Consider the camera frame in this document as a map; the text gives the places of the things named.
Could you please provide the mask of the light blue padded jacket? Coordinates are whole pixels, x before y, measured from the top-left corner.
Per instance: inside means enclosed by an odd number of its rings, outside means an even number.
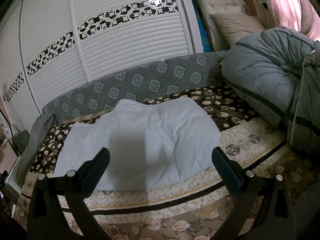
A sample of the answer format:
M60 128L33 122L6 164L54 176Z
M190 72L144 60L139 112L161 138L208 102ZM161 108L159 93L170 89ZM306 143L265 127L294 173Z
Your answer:
M211 167L221 133L191 98L157 105L120 100L93 124L73 125L54 173L63 176L102 148L110 163L97 189L132 191L182 182Z

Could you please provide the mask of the floral patterned bed blanket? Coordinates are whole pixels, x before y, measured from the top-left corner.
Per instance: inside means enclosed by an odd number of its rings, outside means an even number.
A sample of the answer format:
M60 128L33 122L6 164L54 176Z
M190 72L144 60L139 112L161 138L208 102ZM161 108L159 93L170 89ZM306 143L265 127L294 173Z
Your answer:
M285 136L254 113L224 82L185 90L170 96L147 97L157 104L180 97L192 98L221 131L220 147L244 168L257 175L284 176L292 204L318 179L319 168L290 151ZM44 107L54 111L53 126L27 173L14 219L27 226L28 209L36 178L52 177L68 132L76 121L92 124L112 106L106 87L96 83L72 91ZM212 167L190 179L147 191L95 191L86 199L89 210L112 239L209 239L235 206Z

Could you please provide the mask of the dark bag on floor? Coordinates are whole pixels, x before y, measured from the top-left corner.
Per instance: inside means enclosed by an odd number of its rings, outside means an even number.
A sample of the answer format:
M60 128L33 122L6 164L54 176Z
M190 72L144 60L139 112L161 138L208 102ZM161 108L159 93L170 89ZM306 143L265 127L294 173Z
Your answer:
M18 155L22 155L28 146L30 139L30 134L28 131L22 131L20 134L16 135L13 140L13 146Z

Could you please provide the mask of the grey-green rolled duvet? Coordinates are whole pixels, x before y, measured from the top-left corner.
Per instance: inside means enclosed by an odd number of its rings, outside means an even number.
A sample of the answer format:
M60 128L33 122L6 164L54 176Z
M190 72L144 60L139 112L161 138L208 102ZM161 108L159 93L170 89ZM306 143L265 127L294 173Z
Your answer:
M282 25L241 38L222 76L294 150L319 152L319 41Z

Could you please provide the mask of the beige pillow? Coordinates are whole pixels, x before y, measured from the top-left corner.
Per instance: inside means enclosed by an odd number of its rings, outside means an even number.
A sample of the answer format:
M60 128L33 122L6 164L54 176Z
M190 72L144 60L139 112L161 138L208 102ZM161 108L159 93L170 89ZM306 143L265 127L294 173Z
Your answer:
M257 17L245 14L222 13L213 14L211 17L229 47L249 34L266 30Z

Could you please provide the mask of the pink window curtain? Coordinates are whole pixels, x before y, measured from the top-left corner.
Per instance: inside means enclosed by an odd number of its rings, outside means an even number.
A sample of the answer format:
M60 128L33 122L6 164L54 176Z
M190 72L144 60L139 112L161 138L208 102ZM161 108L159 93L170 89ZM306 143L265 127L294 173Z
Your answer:
M309 0L266 0L277 25L319 40L319 16Z

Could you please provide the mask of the white louvered wardrobe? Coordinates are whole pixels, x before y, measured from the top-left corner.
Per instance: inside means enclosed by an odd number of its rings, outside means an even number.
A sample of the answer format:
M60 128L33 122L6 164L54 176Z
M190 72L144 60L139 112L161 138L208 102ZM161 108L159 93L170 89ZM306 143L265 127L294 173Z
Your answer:
M13 0L1 19L1 98L29 130L46 104L81 85L201 52L191 0Z

